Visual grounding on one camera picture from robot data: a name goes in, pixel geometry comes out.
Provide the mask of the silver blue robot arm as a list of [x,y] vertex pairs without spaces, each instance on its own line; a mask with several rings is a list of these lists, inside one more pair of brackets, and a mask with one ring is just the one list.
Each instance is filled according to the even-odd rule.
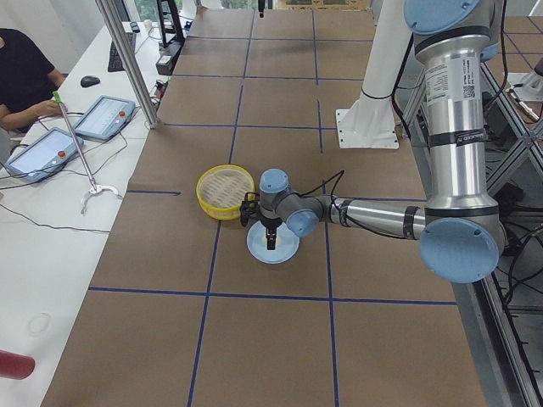
[[386,1],[359,98],[336,113],[342,148],[390,148],[391,98],[405,58],[423,65],[432,192],[424,207],[296,192],[276,169],[260,179],[257,212],[269,242],[285,225],[305,237],[330,221],[420,243],[424,264],[450,282],[491,274],[505,246],[484,175],[481,64],[497,52],[502,1]]

